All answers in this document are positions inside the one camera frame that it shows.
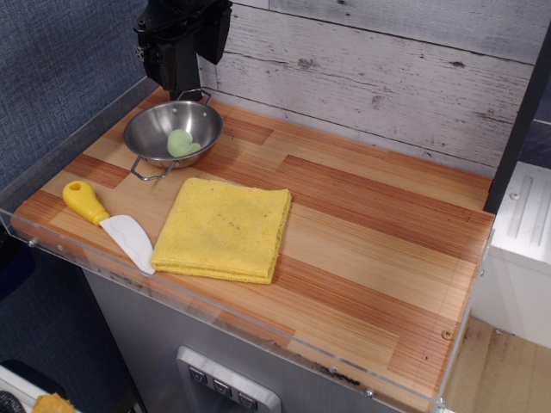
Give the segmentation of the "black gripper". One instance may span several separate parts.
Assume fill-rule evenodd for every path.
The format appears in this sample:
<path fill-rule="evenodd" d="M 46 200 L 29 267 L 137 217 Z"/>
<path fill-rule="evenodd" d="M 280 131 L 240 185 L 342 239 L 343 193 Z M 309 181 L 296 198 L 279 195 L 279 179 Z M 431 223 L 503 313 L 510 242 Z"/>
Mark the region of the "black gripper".
<path fill-rule="evenodd" d="M 195 36 L 199 56 L 217 65 L 230 29 L 232 1 L 148 1 L 134 31 L 145 42 Z M 146 75 L 164 89 L 176 88 L 176 52 L 171 43 L 142 48 Z"/>

